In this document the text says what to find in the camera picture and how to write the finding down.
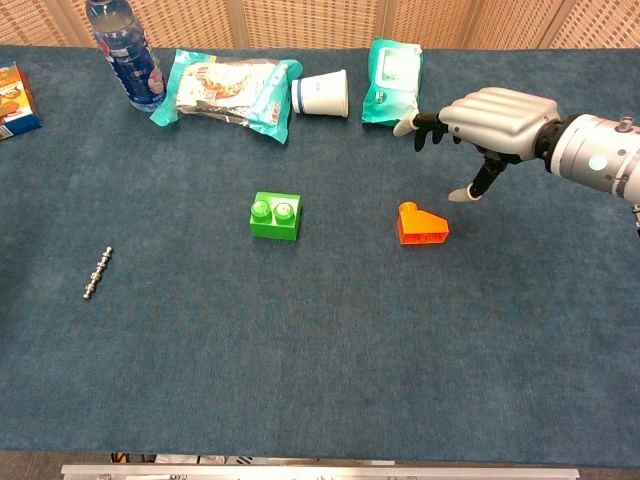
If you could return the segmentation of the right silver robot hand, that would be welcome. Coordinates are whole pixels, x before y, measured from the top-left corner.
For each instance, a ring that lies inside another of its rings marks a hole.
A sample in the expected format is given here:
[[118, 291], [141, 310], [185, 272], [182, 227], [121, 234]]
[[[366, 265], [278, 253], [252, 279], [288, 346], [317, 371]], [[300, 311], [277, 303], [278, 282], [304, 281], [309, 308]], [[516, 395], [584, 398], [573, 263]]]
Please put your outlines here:
[[485, 87], [467, 94], [436, 113], [415, 110], [393, 129], [401, 137], [412, 133], [414, 149], [422, 150], [426, 137], [434, 144], [449, 134], [456, 144], [465, 141], [484, 156], [484, 164], [469, 185], [449, 193], [451, 202], [479, 200], [509, 164], [536, 157], [535, 143], [547, 124], [558, 125], [557, 102], [501, 87]]

